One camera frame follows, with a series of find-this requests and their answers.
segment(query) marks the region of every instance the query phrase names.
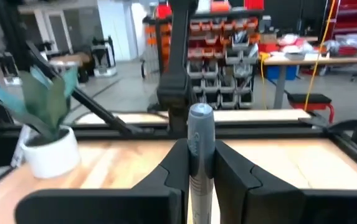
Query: blue container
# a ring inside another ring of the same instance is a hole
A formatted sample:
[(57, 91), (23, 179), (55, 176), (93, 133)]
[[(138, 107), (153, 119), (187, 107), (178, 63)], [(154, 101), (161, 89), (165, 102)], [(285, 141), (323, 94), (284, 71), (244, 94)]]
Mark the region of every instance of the blue container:
[[(298, 65), (286, 66), (286, 80), (294, 80), (297, 75)], [(267, 66), (267, 78), (274, 80), (279, 78), (279, 66)]]

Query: table leg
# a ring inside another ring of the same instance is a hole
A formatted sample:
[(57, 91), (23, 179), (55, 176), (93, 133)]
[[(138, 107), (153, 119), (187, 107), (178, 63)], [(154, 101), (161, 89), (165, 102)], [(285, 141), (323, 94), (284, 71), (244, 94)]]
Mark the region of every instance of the table leg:
[(282, 108), (283, 94), (285, 93), (286, 65), (279, 66), (279, 78), (275, 89), (274, 109)]

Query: green leaf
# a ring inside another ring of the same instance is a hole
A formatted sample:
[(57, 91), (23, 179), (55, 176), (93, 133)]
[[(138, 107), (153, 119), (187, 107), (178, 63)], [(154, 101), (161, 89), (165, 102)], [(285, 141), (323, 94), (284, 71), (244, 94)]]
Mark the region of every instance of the green leaf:
[(69, 109), (64, 96), (65, 82), (62, 78), (52, 79), (53, 85), (47, 95), (47, 111), (50, 117), (51, 126), (57, 131), (61, 123), (61, 118), (67, 115)]
[(1, 102), (4, 103), (5, 108), (10, 109), (11, 111), (14, 111), (15, 113), (26, 113), (26, 107), (24, 106), (24, 103), (3, 90), (0, 87), (0, 100)]
[(34, 78), (39, 80), (44, 86), (50, 88), (51, 86), (50, 80), (42, 73), (39, 67), (34, 65), (33, 67), (30, 68), (30, 73), (33, 75)]
[(77, 66), (73, 66), (69, 70), (67, 70), (65, 73), (62, 74), (62, 77), (65, 81), (65, 91), (64, 91), (64, 96), (66, 98), (70, 97), (71, 94), (74, 91), (74, 88), (77, 86), (77, 77), (78, 77), (79, 71)]
[(57, 138), (57, 133), (53, 133), (50, 130), (50, 127), (36, 116), (29, 113), (17, 113), (13, 110), (10, 110), (1, 101), (0, 101), (0, 105), (5, 107), (8, 110), (8, 112), (10, 112), (12, 117), (15, 118), (18, 122), (30, 126), (32, 129), (36, 130), (39, 134), (41, 134), (44, 138), (50, 140), (55, 140), (55, 138)]
[(46, 100), (48, 88), (28, 72), (21, 71), (19, 76), (22, 79), (22, 90), (26, 108), (30, 114), (47, 122)]

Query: door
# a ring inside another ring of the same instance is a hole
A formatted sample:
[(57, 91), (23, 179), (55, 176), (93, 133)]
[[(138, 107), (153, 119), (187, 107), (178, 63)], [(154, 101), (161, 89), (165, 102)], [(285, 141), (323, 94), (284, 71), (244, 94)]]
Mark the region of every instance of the door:
[(72, 49), (69, 31), (63, 11), (49, 11), (45, 14), (49, 37), (54, 41), (53, 50), (69, 51)]

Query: potted plant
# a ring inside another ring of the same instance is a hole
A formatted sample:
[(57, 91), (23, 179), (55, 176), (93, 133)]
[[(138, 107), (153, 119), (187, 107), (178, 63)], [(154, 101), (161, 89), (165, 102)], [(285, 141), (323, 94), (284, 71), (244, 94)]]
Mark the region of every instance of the potted plant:
[(37, 178), (51, 178), (72, 170), (80, 162), (72, 128), (62, 125), (77, 85), (77, 67), (49, 80), (37, 67), (19, 72), (24, 100), (0, 88), (0, 105), (18, 122), (36, 131), (20, 147)]

